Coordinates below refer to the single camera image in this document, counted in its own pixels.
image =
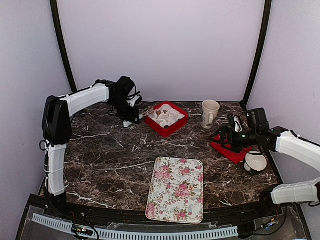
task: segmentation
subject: white cup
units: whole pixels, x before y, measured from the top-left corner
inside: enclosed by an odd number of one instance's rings
[[[214,120],[220,109],[219,103],[213,100],[205,100],[202,103],[202,122],[201,127],[211,129],[214,126]]]

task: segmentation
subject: wall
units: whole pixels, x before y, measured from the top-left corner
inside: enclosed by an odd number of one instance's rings
[[[0,239],[15,239],[44,177],[41,121],[46,98],[70,92],[50,1],[0,1]]]
[[[293,129],[320,143],[320,1],[276,0],[248,108],[264,107],[270,126]],[[274,155],[285,183],[307,181],[319,172]],[[320,207],[302,206],[313,239],[320,237]]]
[[[144,100],[240,101],[264,0],[59,1],[79,88],[131,77]]]

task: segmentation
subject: white perforated rail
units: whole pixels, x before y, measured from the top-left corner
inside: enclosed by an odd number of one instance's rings
[[[53,219],[48,216],[33,214],[32,221],[46,227],[72,234],[72,223]],[[128,231],[114,231],[108,229],[95,228],[99,233],[101,240],[215,240],[237,237],[238,227],[228,227],[215,230],[193,231],[181,233],[145,233],[145,232],[128,232]],[[97,239],[96,233],[91,236],[92,239]]]

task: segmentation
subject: floral placemat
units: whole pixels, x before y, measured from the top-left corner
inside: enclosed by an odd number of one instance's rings
[[[145,215],[150,220],[199,224],[204,212],[204,167],[201,161],[158,157]]]

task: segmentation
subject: white mug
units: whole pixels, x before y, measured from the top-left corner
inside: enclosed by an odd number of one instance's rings
[[[220,109],[219,103],[213,100],[205,100],[202,103],[202,122],[201,127],[211,129],[214,126],[214,120]]]

